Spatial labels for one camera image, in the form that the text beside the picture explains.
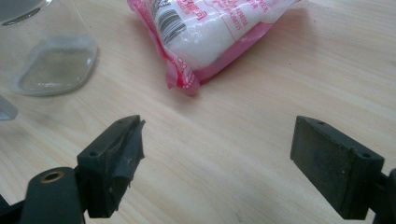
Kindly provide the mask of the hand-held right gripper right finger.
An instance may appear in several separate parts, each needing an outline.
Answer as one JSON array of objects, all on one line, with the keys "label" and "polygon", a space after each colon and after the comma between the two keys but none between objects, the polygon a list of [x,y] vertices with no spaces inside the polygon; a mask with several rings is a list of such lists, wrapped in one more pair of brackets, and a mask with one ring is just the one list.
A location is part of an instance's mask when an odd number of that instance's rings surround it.
[{"label": "hand-held right gripper right finger", "polygon": [[290,158],[342,218],[366,218],[382,156],[324,121],[299,116]]}]

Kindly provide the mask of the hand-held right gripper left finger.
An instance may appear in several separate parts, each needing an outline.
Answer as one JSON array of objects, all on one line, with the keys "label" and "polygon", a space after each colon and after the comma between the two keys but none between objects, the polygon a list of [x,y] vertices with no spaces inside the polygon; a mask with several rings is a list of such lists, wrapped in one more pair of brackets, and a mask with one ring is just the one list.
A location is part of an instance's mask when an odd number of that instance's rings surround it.
[{"label": "hand-held right gripper left finger", "polygon": [[144,158],[144,124],[139,115],[119,119],[78,154],[78,179],[90,217],[111,217],[119,209]]}]

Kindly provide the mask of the pink and white plastic bag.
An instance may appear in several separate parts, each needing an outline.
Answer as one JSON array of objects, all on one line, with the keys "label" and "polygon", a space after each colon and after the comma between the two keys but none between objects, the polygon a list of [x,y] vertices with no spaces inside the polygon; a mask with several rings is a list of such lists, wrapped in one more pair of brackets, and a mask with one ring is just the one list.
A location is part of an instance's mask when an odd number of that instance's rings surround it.
[{"label": "pink and white plastic bag", "polygon": [[166,82],[195,94],[299,0],[127,0],[166,61]]}]

